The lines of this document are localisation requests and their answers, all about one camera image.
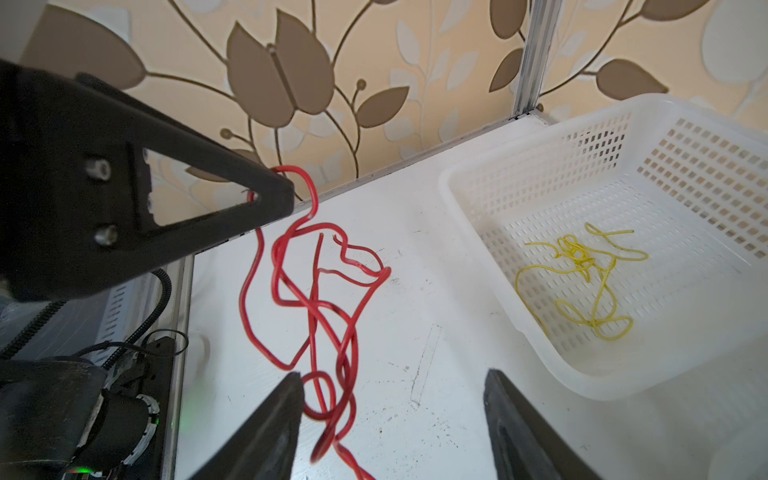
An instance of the red wire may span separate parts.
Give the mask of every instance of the red wire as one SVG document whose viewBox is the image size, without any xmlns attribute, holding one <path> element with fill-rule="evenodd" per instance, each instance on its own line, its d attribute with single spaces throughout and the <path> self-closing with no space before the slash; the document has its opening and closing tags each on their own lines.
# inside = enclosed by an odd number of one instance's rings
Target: red wire
<svg viewBox="0 0 768 480">
<path fill-rule="evenodd" d="M 381 259 L 373 250 L 367 247 L 359 247 L 357 245 L 349 244 L 346 232 L 334 223 L 316 223 L 307 227 L 301 227 L 306 222 L 312 220 L 315 217 L 315 214 L 317 214 L 317 190 L 315 189 L 315 185 L 312 182 L 312 179 L 304 170 L 298 167 L 294 167 L 293 165 L 283 165 L 280 167 L 275 167 L 272 170 L 278 173 L 290 172 L 298 174 L 304 179 L 307 187 L 310 189 L 312 207 L 310 208 L 309 213 L 293 222 L 290 227 L 288 227 L 288 230 L 286 230 L 286 232 L 281 237 L 275 240 L 275 243 L 272 245 L 271 257 L 272 264 L 274 265 L 274 271 L 272 273 L 272 281 L 270 285 L 272 298 L 277 305 L 306 308 L 309 334 L 304 341 L 304 344 L 301 346 L 301 348 L 299 348 L 299 351 L 293 357 L 291 362 L 284 363 L 280 361 L 276 356 L 274 356 L 274 354 L 272 354 L 272 352 L 266 348 L 253 333 L 250 320 L 248 319 L 248 312 L 245 307 L 245 298 L 247 296 L 248 289 L 250 288 L 250 284 L 253 281 L 253 277 L 256 275 L 261 257 L 264 254 L 264 235 L 262 234 L 260 228 L 256 229 L 256 239 L 258 242 L 256 256 L 253 258 L 251 268 L 245 278 L 245 281 L 243 282 L 243 288 L 240 290 L 240 298 L 238 303 L 240 307 L 240 319 L 243 322 L 243 328 L 245 329 L 248 340 L 250 340 L 250 342 L 279 369 L 286 371 L 292 370 L 299 362 L 299 359 L 302 357 L 302 355 L 305 353 L 307 347 L 310 349 L 310 368 L 312 371 L 302 377 L 302 382 L 306 384 L 307 382 L 311 381 L 313 383 L 317 400 L 320 405 L 320 411 L 317 412 L 305 403 L 304 414 L 311 419 L 320 420 L 326 423 L 323 434 L 320 436 L 317 443 L 315 444 L 315 448 L 312 450 L 310 461 L 314 463 L 320 460 L 332 446 L 333 449 L 336 450 L 336 454 L 338 454 L 344 463 L 346 463 L 355 472 L 355 476 L 358 479 L 374 480 L 374 478 L 368 472 L 366 472 L 362 467 L 358 465 L 354 455 L 352 455 L 352 453 L 346 447 L 341 445 L 340 442 L 346 436 L 346 434 L 349 433 L 349 430 L 352 429 L 352 425 L 355 422 L 355 417 L 357 414 L 355 396 L 352 393 L 355 387 L 355 381 L 357 380 L 359 355 L 357 331 L 355 327 L 363 309 L 365 309 L 366 305 L 376 290 L 386 281 L 387 278 L 389 278 L 389 274 L 392 272 L 392 269 L 389 267 L 384 267 Z M 249 192 L 248 201 L 252 200 L 253 192 Z M 318 263 L 320 251 L 323 246 L 323 234 L 320 233 L 317 239 L 315 257 L 312 266 L 312 288 L 310 290 L 309 298 L 305 296 L 299 287 L 296 286 L 296 284 L 286 275 L 285 271 L 283 270 L 283 261 L 285 260 L 286 251 L 288 250 L 288 243 L 291 241 L 291 239 L 319 230 L 331 230 L 334 233 L 333 241 L 341 247 L 339 258 L 342 262 L 346 263 L 347 265 L 357 267 L 365 275 L 372 277 L 374 280 L 371 283 L 365 283 L 354 280 L 353 278 L 339 272 L 338 270 L 319 268 Z M 362 263 L 347 258 L 347 250 L 361 250 L 370 253 L 379 264 L 379 269 L 371 270 Z M 355 308 L 355 311 L 352 315 L 349 315 L 346 311 L 331 302 L 319 299 L 319 276 L 321 273 L 328 273 L 339 276 L 354 285 L 367 289 L 365 295 L 363 295 L 362 300 Z M 278 289 L 280 283 L 285 285 L 288 290 L 290 290 L 290 292 L 296 297 L 295 300 L 284 299 L 280 296 Z M 321 309 L 334 312 L 346 323 L 344 336 L 341 340 L 339 340 L 336 332 L 333 330 L 326 317 L 320 311 Z M 317 333 L 318 323 L 330 339 L 333 347 L 336 349 L 336 381 L 341 387 L 341 396 L 338 398 L 338 402 L 336 401 L 336 387 L 333 385 L 333 379 L 331 379 L 331 376 L 328 373 L 318 370 L 317 368 L 317 346 L 315 335 Z M 349 350 L 351 358 L 347 356 L 347 350 Z M 328 402 L 326 402 L 326 398 L 323 395 L 323 389 L 321 388 L 320 380 L 325 382 L 326 388 L 328 389 Z M 336 429 L 338 427 L 339 421 L 341 420 L 345 410 L 347 410 L 347 407 L 349 407 L 349 418 L 347 419 L 346 424 L 337 433 Z"/>
</svg>

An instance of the black cable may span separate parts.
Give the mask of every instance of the black cable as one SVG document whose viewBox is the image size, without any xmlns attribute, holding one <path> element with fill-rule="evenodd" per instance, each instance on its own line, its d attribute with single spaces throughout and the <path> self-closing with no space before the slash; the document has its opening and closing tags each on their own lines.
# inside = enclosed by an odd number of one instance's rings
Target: black cable
<svg viewBox="0 0 768 480">
<path fill-rule="evenodd" d="M 31 322 L 27 323 L 27 326 L 25 326 L 22 331 L 5 346 L 2 352 L 0 352 L 0 360 L 12 359 L 14 355 L 16 355 L 19 350 L 23 349 L 24 346 L 29 343 L 29 340 L 31 340 L 32 337 L 35 336 L 46 323 L 48 323 L 51 317 L 53 317 L 65 303 L 67 303 L 67 300 L 50 302 L 43 308 L 43 310 L 40 310 L 40 313 L 38 313 Z"/>
<path fill-rule="evenodd" d="M 150 329 L 153 323 L 157 322 L 157 319 L 160 318 L 160 315 L 162 315 L 163 311 L 165 310 L 165 307 L 168 305 L 168 301 L 170 300 L 170 292 L 172 290 L 173 284 L 170 282 L 170 277 L 167 273 L 165 273 L 165 270 L 158 268 L 157 270 L 152 270 L 152 274 L 155 275 L 161 283 L 161 286 L 163 288 L 163 291 L 160 295 L 160 299 L 157 301 L 157 305 L 154 307 L 154 310 L 150 315 L 147 317 L 145 321 L 139 327 L 134 331 L 131 336 L 126 338 L 124 343 L 130 343 L 134 344 L 137 340 L 143 336 L 147 330 Z M 114 366 L 114 364 L 120 359 L 120 357 L 123 356 L 123 354 L 127 351 L 128 347 L 121 346 L 119 349 L 115 350 L 112 355 L 109 356 L 106 362 L 101 366 L 102 368 L 109 370 Z"/>
<path fill-rule="evenodd" d="M 106 349 L 112 348 L 113 346 L 119 346 L 126 350 L 134 350 L 135 352 L 143 353 L 144 355 L 156 356 L 157 358 L 161 358 L 161 359 L 169 359 L 171 357 L 175 357 L 176 355 L 180 355 L 190 345 L 190 339 L 187 336 L 187 334 L 185 334 L 184 332 L 180 332 L 179 330 L 157 329 L 154 332 L 178 333 L 179 335 L 184 337 L 184 347 L 178 352 L 174 352 L 170 355 L 161 355 L 159 353 L 153 352 L 150 349 L 145 348 L 145 346 L 147 345 L 146 343 L 142 343 L 142 346 L 138 346 L 128 342 L 101 342 L 101 343 L 97 343 L 96 345 L 87 346 L 84 349 L 78 350 L 76 353 L 73 353 L 72 356 L 77 358 L 85 355 L 86 353 L 96 352 L 97 350 L 106 350 Z"/>
</svg>

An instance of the white table surface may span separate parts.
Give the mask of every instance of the white table surface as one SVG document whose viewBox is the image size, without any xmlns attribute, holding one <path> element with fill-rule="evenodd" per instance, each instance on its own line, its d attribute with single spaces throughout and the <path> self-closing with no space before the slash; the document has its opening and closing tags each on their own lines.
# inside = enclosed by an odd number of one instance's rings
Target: white table surface
<svg viewBox="0 0 768 480">
<path fill-rule="evenodd" d="M 555 380 L 512 326 L 445 212 L 437 191 L 444 169 L 541 128 L 536 118 L 513 121 L 321 203 L 315 221 L 339 224 L 350 243 L 392 267 L 358 323 L 358 414 L 343 444 L 379 479 L 496 478 L 482 403 L 493 367 L 601 477 L 706 478 L 718 447 L 768 413 L 768 339 L 626 399 L 586 399 Z M 297 215 L 264 229 L 267 247 Z M 292 242 L 286 260 L 306 289 L 315 241 Z M 321 265 L 337 266 L 326 247 Z M 240 324 L 237 296 L 255 249 L 250 233 L 196 257 L 176 478 L 204 464 L 285 375 Z M 306 338 L 306 314 L 275 306 L 271 272 L 265 255 L 247 306 L 257 335 L 288 361 Z M 321 279 L 321 297 L 342 307 L 356 305 L 359 291 Z M 331 347 L 320 350 L 320 366 L 333 376 Z M 298 369 L 308 372 L 309 361 Z M 354 478 L 333 450 L 310 465 L 322 430 L 303 418 L 292 478 Z"/>
</svg>

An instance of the white plastic basket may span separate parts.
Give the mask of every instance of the white plastic basket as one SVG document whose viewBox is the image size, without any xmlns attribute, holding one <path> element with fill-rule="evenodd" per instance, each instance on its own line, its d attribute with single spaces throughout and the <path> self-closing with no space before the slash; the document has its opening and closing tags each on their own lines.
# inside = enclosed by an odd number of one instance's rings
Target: white plastic basket
<svg viewBox="0 0 768 480">
<path fill-rule="evenodd" d="M 444 172 L 440 191 L 499 302 L 549 371 L 600 400 L 639 392 L 768 332 L 768 146 L 766 137 L 711 111 L 646 94 L 511 141 Z M 588 312 L 597 294 L 547 247 L 584 231 L 646 251 L 620 263 L 610 285 L 618 315 L 634 326 L 606 342 L 562 317 L 562 298 Z M 623 325 L 608 324 L 606 335 Z"/>
</svg>

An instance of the basket mesh hole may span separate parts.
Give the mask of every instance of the basket mesh hole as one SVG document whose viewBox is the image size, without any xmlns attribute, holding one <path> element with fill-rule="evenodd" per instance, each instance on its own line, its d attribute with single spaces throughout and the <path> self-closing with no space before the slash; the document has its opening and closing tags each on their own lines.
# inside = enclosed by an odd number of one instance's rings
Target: basket mesh hole
<svg viewBox="0 0 768 480">
<path fill-rule="evenodd" d="M 649 177 L 662 191 L 676 197 L 698 217 L 707 220 L 707 225 L 725 235 L 725 241 L 735 243 L 757 258 L 763 258 L 765 253 L 747 241 L 747 237 L 762 241 L 759 239 L 768 235 L 766 214 L 753 211 L 755 207 L 768 210 L 765 196 L 755 194 L 768 185 L 766 172 L 762 171 L 768 170 L 768 161 L 743 149 L 740 142 L 712 134 L 686 118 L 679 118 L 675 124 L 680 129 L 669 129 L 666 137 L 659 141 L 658 147 L 644 161 L 658 174 L 649 174 L 643 169 L 638 173 Z M 697 155 L 715 162 L 709 164 Z M 752 213 L 748 218 L 739 218 L 727 208 L 718 212 L 720 201 L 730 203 L 742 214 Z M 706 206 L 722 215 L 723 219 L 717 220 L 710 217 L 708 210 L 702 211 Z"/>
</svg>

